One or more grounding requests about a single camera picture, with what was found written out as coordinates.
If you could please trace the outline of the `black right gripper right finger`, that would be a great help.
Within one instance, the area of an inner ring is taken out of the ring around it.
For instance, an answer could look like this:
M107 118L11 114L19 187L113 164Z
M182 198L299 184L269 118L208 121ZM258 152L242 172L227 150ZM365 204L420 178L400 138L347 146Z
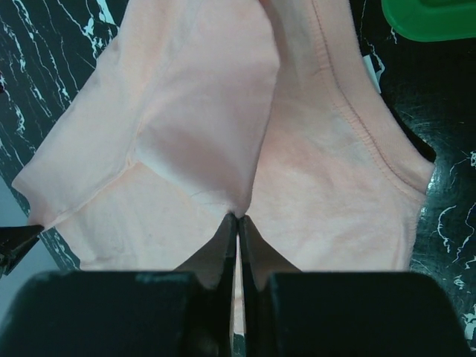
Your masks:
M238 222L248 356L469 356L435 280L413 272L303 272L250 217Z

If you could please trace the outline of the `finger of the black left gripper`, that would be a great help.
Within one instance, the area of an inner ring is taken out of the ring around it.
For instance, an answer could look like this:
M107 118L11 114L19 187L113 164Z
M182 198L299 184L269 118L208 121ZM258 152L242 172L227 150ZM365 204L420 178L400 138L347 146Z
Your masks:
M41 225L1 227L1 275L9 275L39 241Z

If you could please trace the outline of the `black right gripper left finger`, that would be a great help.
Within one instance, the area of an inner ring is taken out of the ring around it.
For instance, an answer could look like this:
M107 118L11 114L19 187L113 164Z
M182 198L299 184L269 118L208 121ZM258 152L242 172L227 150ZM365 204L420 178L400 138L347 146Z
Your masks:
M7 312L9 356L230 356L237 218L172 271L38 274Z

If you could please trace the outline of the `peach t shirt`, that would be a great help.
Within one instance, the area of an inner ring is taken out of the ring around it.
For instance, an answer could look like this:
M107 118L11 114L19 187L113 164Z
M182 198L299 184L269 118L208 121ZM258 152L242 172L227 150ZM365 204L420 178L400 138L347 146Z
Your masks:
M78 278L182 266L229 213L302 271L405 271L433 171L348 1L130 1L13 188Z

